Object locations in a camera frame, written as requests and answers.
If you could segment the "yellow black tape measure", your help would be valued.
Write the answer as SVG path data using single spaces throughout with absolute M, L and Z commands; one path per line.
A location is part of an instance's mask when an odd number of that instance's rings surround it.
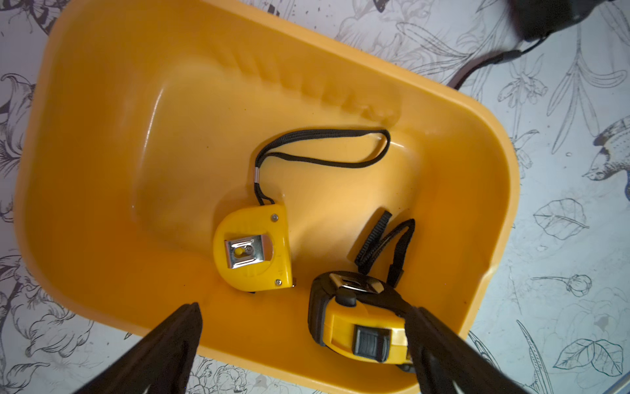
M 308 331 L 341 356 L 413 373 L 405 331 L 410 304 L 396 287 L 416 223 L 411 218 L 387 231 L 391 217 L 384 211 L 372 227 L 354 259 L 355 272 L 331 271 L 313 280 Z

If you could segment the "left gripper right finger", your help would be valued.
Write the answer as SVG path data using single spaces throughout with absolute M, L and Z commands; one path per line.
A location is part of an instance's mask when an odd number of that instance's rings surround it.
M 421 393 L 523 393 L 425 308 L 406 314 L 406 336 Z

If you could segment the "small yellow tape measure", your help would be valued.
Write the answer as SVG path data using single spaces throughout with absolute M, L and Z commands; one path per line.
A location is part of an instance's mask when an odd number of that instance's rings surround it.
M 380 135 L 383 148 L 361 162 L 339 162 L 279 152 L 277 149 L 302 141 L 359 138 Z M 274 157 L 287 162 L 325 167 L 360 169 L 372 166 L 387 154 L 391 143 L 387 130 L 312 129 L 292 131 L 267 143 L 254 159 L 254 196 L 258 206 L 241 208 L 226 216 L 216 228 L 213 259 L 220 277 L 242 292 L 264 292 L 293 287 L 289 229 L 284 205 L 265 195 L 260 185 L 264 161 Z

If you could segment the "yellow plastic storage box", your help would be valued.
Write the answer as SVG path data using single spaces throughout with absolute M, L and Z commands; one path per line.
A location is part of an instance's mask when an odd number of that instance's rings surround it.
M 44 290 L 142 335 L 334 393 L 415 393 L 307 328 L 382 210 L 416 231 L 399 291 L 459 335 L 515 220 L 518 164 L 475 99 L 238 1 L 72 1 L 25 134 L 16 239 Z

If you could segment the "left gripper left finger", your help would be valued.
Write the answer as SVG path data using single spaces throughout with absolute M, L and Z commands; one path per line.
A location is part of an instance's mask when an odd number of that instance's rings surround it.
M 200 344 L 198 303 L 185 304 L 78 393 L 184 393 Z

